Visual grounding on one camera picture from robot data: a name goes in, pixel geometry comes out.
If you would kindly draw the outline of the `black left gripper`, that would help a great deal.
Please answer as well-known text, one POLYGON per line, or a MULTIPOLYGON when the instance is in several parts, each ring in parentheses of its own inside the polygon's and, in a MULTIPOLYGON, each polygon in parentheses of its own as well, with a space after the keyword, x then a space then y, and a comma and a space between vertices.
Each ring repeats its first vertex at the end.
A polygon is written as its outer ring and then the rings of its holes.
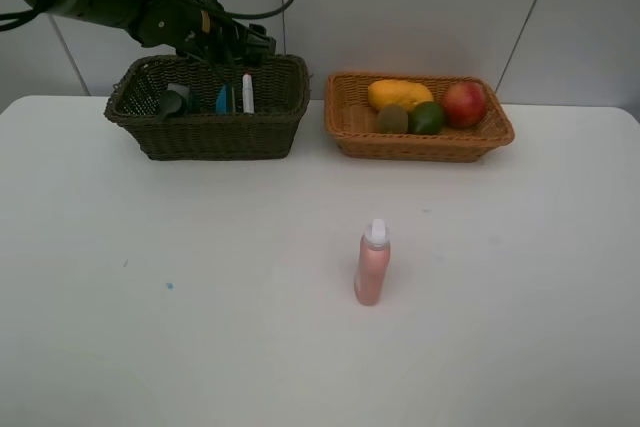
POLYGON ((195 56, 204 55, 221 87, 234 89, 239 111, 234 59, 261 65, 275 54, 276 40, 266 28, 250 24, 246 29, 215 4, 196 0, 134 0, 134 39, 144 48, 167 45, 195 56))

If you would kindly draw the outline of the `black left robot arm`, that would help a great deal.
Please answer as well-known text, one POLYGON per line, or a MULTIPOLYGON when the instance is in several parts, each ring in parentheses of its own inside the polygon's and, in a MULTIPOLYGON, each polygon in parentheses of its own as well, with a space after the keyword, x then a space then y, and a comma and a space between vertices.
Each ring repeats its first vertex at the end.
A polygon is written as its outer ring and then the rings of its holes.
POLYGON ((233 64, 256 64, 276 51, 261 21, 281 13, 233 13, 220 0, 23 0, 1 16, 11 31, 49 14, 67 39, 66 48, 93 95, 108 95, 128 65, 145 55, 175 51, 228 73, 233 64))

